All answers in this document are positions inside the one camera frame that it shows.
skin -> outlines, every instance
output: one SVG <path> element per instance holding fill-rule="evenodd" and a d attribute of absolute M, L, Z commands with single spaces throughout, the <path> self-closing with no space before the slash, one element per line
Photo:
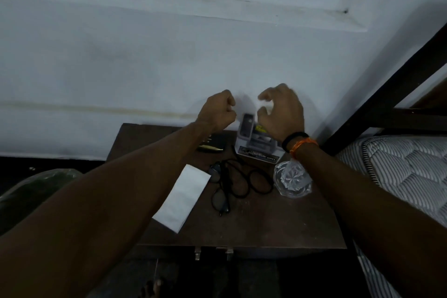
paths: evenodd
<path fill-rule="evenodd" d="M 304 131 L 303 107 L 287 85 L 259 99 L 274 102 L 270 115 L 258 112 L 273 138 Z M 187 157 L 236 119 L 234 105 L 228 90 L 209 97 L 194 123 L 71 182 L 3 235 L 2 296 L 85 297 L 141 236 Z M 295 156 L 403 296 L 446 296 L 446 229 L 314 144 L 302 144 Z"/>

black wristband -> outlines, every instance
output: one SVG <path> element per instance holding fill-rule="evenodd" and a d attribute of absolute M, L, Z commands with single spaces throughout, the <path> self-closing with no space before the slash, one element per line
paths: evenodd
<path fill-rule="evenodd" d="M 290 141 L 296 137 L 303 137 L 303 138 L 309 138 L 309 135 L 305 132 L 295 132 L 292 133 L 290 136 L 288 136 L 281 144 L 281 147 L 284 151 L 289 153 L 290 151 L 287 149 L 287 144 L 290 143 Z"/>

yellow label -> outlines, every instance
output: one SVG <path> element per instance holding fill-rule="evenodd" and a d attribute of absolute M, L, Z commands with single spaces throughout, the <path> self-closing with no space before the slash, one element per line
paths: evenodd
<path fill-rule="evenodd" d="M 256 131 L 259 131 L 259 132 L 267 133 L 267 131 L 265 130 L 265 128 L 263 128 L 263 127 L 260 126 L 260 125 L 256 125 L 255 130 L 256 130 Z"/>

orange thread bracelet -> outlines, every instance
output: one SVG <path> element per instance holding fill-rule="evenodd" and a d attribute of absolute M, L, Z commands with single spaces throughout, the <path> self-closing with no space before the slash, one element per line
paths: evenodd
<path fill-rule="evenodd" d="M 289 152 L 293 159 L 296 159 L 296 157 L 295 157 L 296 150 L 304 143 L 312 143 L 312 144 L 319 146 L 315 140 L 313 140 L 309 137 L 299 140 L 295 143 L 295 145 L 293 145 L 293 148 L 291 148 L 290 152 Z"/>

black metal bed frame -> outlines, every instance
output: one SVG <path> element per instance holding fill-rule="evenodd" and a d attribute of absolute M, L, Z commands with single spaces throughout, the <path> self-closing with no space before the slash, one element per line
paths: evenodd
<path fill-rule="evenodd" d="M 335 155 L 370 127 L 447 132 L 447 115 L 394 108 L 447 64 L 447 24 L 394 73 L 321 147 Z"/>

